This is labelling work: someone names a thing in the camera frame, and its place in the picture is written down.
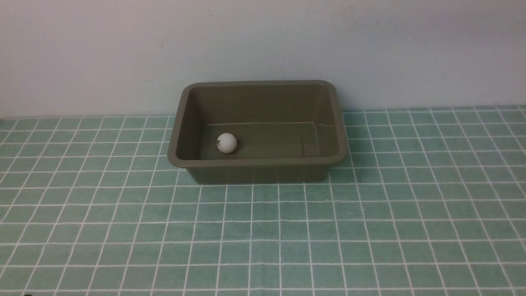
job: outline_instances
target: white grout line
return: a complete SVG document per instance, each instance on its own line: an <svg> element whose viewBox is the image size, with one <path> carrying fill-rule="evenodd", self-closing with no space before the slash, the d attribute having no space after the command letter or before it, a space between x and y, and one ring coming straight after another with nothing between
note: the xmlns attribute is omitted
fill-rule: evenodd
<svg viewBox="0 0 526 296"><path fill-rule="evenodd" d="M422 150L423 150L422 140L421 140L421 139L418 139L418 141L419 141L420 146L422 147ZM427 162L428 164L431 164L431 162L429 161L429 158L428 158L427 154L424 153L424 156L426 157L426 162ZM433 179L434 179L435 185L437 186L438 191L440 192L440 196L441 196L442 199L443 199L442 202L444 203L444 206L446 207L446 212L447 212L447 214L448 214L448 218L451 219L451 214L450 214L449 209L448 209L448 207L447 207L447 205L446 205L446 199L444 198L444 193L442 192L442 188L440 188L440 186L439 186L439 182L438 182L437 177L435 176L433 170L431 170L431 175L433 176ZM470 197L471 197L471 193L469 192L469 190L468 190L467 188L466 188L466 191L468 191L468 194L469 194ZM452 225L452 227L453 227L453 230L454 230L454 232L455 232L455 236L457 237L457 241L459 241L459 240L460 240L460 235L459 235L459 233L458 233L457 227L456 227L456 225L455 225L453 222L450 222L450 223L451 223L451 225ZM465 251L464 246L463 246L462 244L460 244L460 249L461 249L461 251L462 251L462 255L464 256L464 259L466 260L466 262L469 262L469 261L468 261L468 256L466 255L466 251ZM471 265L469 265L469 264L468 264L468 268L469 268L469 272L470 272L470 274L471 274L471 277L472 277L472 279L473 279L473 282L475 283L475 286L477 287L477 290L478 290L478 292L479 292L479 295L482 296L482 293L481 293L481 291L480 291L480 289L479 289L479 285L478 285L477 279L475 278L475 273L473 272L473 268L472 268Z"/></svg>
<svg viewBox="0 0 526 296"><path fill-rule="evenodd" d="M364 117L365 117L365 123L367 125L367 116L365 116L365 113L364 113ZM369 132L369 135L371 134L371 130L369 129L369 126L367 126L367 131ZM375 160L376 160L376 163L378 163L378 157L376 155L376 152L375 152L375 145L371 139L371 147L372 147L372 151L375 155ZM384 194L386 195L386 198L387 198L387 189L386 189L386 186L385 186L385 183L383 181L383 176L380 172L380 181L381 181L381 184L382 184L382 187L383 187L383 192ZM396 227L396 224L395 224L395 218L393 216L393 210L391 208L391 204L389 203L389 199L387 198L387 205L389 206L389 212L391 214L391 220L392 220L392 223L393 223L393 228L394 228L394 233L396 234L396 238L398 241L400 241L400 235L398 234L398 228ZM362 214L363 214L363 218L365 219L365 211L362 211ZM403 262L403 266L404 266L404 269L406 271L406 276L407 276L407 280L409 282L409 288L411 289L411 295L414 296L414 289L413 289L413 284L412 284L412 280L411 280L411 275L409 274L409 268L407 267L407 262L406 262L406 256L404 255L403 253L403 248L402 248L402 243L398 242L398 248L400 250L400 254L402 255L402 262Z"/></svg>
<svg viewBox="0 0 526 296"><path fill-rule="evenodd" d="M140 135L140 139L142 139L143 136L144 136L144 131L145 131L144 127L146 126L146 123L147 123L147 122L148 122L148 118L146 118L146 119L144 120L143 131L142 131L142 133L141 133L141 135ZM161 152L162 149L163 149L163 146L161 145L161 146L159 147L159 152L157 153L157 155L160 154L160 152ZM136 149L135 149L134 159L135 159L135 156L137 155L137 151L138 151L138 150L139 150L139 144L137 144L137 147L136 147ZM158 163L159 163L159 158L157 158L157 160L155 161L155 167L157 167L157 164L158 164ZM153 181L154 181L154 177L155 177L155 174L152 174L152 175L151 175L151 179L150 179L150 183L149 183L149 186L148 186L148 189L147 189L147 191L146 191L146 196L145 196L145 198L144 198L143 206L142 206L142 208L141 208L141 210L140 210L139 223L137 224L137 227L135 228L135 233L134 233L134 237L133 237L133 240L132 240L132 243L131 243L132 245L131 245L131 247L130 247L130 253L128 254L128 259L126 260L126 264L129 264L129 263L130 263L130 259L132 258L131 255L132 255L132 253L133 253L133 247L134 247L134 244L136 243L136 240L137 240L137 233L139 232L139 227L140 227L141 221L142 221L142 219L143 219L144 208L146 207L146 201L147 201L147 199L148 199L148 194L150 193L150 189L151 189L151 185L152 185L152 183L153 183ZM125 268L124 268L124 273L123 273L123 278L122 278L121 281L120 281L119 293L118 293L119 296L120 296L120 294L121 294L121 292L122 292L122 289L123 289L124 281L125 281L125 279L126 279L126 273L127 273L127 272L128 272L128 267L125 267Z"/></svg>
<svg viewBox="0 0 526 296"><path fill-rule="evenodd" d="M351 167L352 167L352 175L353 177L355 178L355 183L358 183L358 178L356 177L356 170L353 166L353 161L352 161L352 158L349 156L349 160L351 162ZM365 215L363 214L363 205L362 205L362 199L361 199L361 194L360 194L360 190L356 190L357 192L357 195L358 195L358 202L360 204L360 211L362 213L362 215L365 217ZM371 246L371 240L370 240L370 236L369 236L369 230L367 228L367 223L364 221L363 222L363 226L365 228L365 234L366 234L366 238L367 238L367 244L369 246L369 255L371 256L371 263L372 263L372 269L373 269L373 272L375 273L375 281L376 281L376 290L378 291L378 296L382 296L382 291L380 289L380 280L378 279L378 271L376 270L376 265L375 265L375 258L373 257L373 254L372 254L372 246Z"/></svg>
<svg viewBox="0 0 526 296"><path fill-rule="evenodd" d="M223 206L223 219L221 221L221 237L220 237L220 240L219 240L219 259L217 260L217 264L218 264L218 267L217 267L217 277L216 277L216 293L215 293L215 296L218 296L217 295L217 292L218 292L218 289L219 289L219 272L221 270L221 256L222 256L222 251L223 251L223 237L225 236L225 217L226 217L226 214L227 214L227 198L228 198L228 184L226 185L226 188L225 188L225 205Z"/></svg>
<svg viewBox="0 0 526 296"><path fill-rule="evenodd" d="M388 114L387 115L387 120L390 124L390 115ZM395 142L396 143L396 147L398 149L398 151L400 151L400 148L398 147L398 142ZM405 164L405 161L403 160L403 157L402 157L402 154L400 154L400 159L401 159L401 162L402 162L402 166L404 167L404 172L406 173L406 178L407 180L409 180L409 173L407 172L407 167L406 167L406 164ZM414 189L413 189L413 186L409 186L411 188L411 194L413 195L412 197L416 196L416 194L414 193ZM394 227L395 229L398 229L398 226L396 225L395 221L400 221L400 219L396 219L394 217L394 213L392 211L392 207L391 207L391 204L390 204L390 200L389 200L389 195L387 194L387 192L385 191L385 194L386 194L386 197L387 197L387 200L389 201L389 210L391 211L391 217L393 219L393 224L394 224ZM440 283L442 284L442 288L445 288L446 287L446 284L444 282L444 277L442 275L442 271L440 270L440 268L438 268L438 260L437 260L437 256L436 256L436 253L435 253L435 250L433 248L433 245L431 244L431 240L430 240L430 236L429 236L429 232L428 232L428 229L426 227L426 224L423 222L423 215L422 215L422 212L420 210L420 205L418 202L415 202L415 205L417 207L417 210L418 210L418 215L420 216L420 221L422 221L422 226L423 226L423 229L424 229L424 232L426 233L426 238L428 240L428 246L431 250L431 254L433 255L433 261L437 267L437 271L438 271L438 275L440 277Z"/></svg>

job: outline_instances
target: ping pong ball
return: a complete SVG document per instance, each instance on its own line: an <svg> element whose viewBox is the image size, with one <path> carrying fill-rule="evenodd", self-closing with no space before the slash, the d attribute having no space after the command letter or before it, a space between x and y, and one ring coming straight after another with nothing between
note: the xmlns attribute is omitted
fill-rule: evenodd
<svg viewBox="0 0 526 296"><path fill-rule="evenodd" d="M224 133L217 138L216 145L219 151L223 153L232 153L232 151L236 149L237 140L234 135L230 133Z"/></svg>

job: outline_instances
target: wall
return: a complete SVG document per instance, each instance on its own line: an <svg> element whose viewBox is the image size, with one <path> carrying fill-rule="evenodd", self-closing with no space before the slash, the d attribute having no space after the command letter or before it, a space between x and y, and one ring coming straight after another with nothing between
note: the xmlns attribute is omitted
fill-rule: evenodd
<svg viewBox="0 0 526 296"><path fill-rule="evenodd" d="M0 117L174 113L199 81L345 108L526 103L524 0L3 0Z"/></svg>

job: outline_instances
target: plastic tub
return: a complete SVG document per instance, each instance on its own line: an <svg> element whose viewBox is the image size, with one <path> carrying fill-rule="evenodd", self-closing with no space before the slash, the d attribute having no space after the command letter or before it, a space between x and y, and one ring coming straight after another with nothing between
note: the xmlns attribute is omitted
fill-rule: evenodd
<svg viewBox="0 0 526 296"><path fill-rule="evenodd" d="M237 148L216 147L231 133ZM348 154L336 90L326 81L196 83L186 87L168 159L200 184L315 182Z"/></svg>

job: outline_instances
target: table surface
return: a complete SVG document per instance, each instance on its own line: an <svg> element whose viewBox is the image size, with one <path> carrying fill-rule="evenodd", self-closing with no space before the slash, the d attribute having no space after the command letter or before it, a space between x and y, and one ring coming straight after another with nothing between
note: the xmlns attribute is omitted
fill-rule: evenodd
<svg viewBox="0 0 526 296"><path fill-rule="evenodd" d="M343 115L323 182L224 186L173 116L0 120L0 295L526 294L526 106Z"/></svg>

